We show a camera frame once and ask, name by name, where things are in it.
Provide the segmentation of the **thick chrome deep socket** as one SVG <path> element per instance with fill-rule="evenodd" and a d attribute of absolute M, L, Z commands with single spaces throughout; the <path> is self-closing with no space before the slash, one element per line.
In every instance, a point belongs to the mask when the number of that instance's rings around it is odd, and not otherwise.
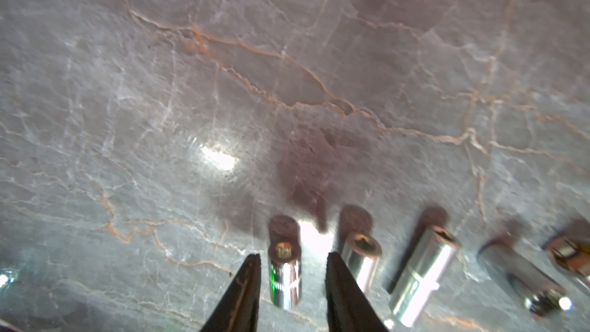
<path fill-rule="evenodd" d="M 340 253 L 361 291 L 367 295 L 383 255 L 379 242 L 363 232 L 353 231 L 347 235 Z"/>

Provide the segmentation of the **round chrome socket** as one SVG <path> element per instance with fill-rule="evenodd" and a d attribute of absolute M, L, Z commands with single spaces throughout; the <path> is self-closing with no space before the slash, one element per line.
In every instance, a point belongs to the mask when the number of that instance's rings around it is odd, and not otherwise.
<path fill-rule="evenodd" d="M 543 249 L 553 266 L 589 295 L 589 236 L 561 235 Z"/>

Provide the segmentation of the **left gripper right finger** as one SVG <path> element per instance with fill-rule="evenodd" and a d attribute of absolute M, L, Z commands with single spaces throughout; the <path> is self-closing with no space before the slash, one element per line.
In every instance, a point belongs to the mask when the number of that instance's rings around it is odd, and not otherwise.
<path fill-rule="evenodd" d="M 388 331 L 337 252 L 327 256 L 325 290 L 330 332 Z"/>

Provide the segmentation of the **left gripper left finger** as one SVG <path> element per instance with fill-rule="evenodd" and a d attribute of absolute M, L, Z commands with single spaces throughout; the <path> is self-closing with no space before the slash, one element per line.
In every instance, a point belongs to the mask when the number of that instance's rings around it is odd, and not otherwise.
<path fill-rule="evenodd" d="M 261 256 L 247 255 L 201 331 L 255 332 L 261 291 Z"/>

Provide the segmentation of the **long stepped chrome socket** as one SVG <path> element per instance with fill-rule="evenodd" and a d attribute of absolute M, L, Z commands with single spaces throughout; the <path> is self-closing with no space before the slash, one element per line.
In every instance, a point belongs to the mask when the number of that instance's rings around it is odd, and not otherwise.
<path fill-rule="evenodd" d="M 391 293 L 390 310 L 397 323 L 413 327 L 460 248 L 450 232 L 427 227 Z"/>

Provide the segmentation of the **short knurled chrome socket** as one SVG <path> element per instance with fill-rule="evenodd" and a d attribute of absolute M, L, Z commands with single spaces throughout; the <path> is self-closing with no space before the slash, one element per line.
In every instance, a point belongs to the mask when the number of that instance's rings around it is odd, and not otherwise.
<path fill-rule="evenodd" d="M 270 299 L 282 310 L 292 310 L 302 297 L 302 251 L 293 241 L 275 241 L 268 250 Z"/>

